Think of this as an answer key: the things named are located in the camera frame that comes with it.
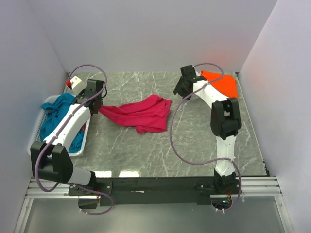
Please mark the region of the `pink t shirt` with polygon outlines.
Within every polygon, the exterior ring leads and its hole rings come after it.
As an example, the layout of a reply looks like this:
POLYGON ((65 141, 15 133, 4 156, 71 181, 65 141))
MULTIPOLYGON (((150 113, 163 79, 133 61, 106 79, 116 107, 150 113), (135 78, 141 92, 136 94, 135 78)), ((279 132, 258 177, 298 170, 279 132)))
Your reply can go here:
POLYGON ((103 105, 99 112, 117 125, 134 127, 137 133, 163 133, 167 131, 171 105, 171 100, 152 94, 140 102, 103 105))

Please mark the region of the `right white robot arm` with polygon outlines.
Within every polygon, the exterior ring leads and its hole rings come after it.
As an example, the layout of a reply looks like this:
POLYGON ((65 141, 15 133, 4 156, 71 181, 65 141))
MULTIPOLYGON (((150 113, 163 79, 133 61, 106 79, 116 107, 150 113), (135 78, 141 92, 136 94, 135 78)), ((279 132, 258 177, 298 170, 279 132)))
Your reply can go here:
POLYGON ((240 185, 236 178, 239 170, 234 163, 235 142, 242 126, 237 81, 223 72, 198 73, 193 65, 184 66, 180 71, 173 93, 180 95, 183 101, 196 95, 211 108, 210 127, 217 143, 214 177, 196 188, 211 194, 227 194, 240 185))

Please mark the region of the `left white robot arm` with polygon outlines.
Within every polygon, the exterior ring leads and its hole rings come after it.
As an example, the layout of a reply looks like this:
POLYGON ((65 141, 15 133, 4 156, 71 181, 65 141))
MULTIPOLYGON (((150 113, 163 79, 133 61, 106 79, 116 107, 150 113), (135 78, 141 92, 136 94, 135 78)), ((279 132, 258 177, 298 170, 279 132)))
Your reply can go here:
POLYGON ((102 80, 88 80, 86 88, 74 97, 68 112, 55 130, 43 141, 32 143, 30 154, 36 180, 78 184, 86 195, 96 192, 95 173, 76 168, 69 156, 69 148, 83 125, 101 108, 101 94, 105 86, 102 80))

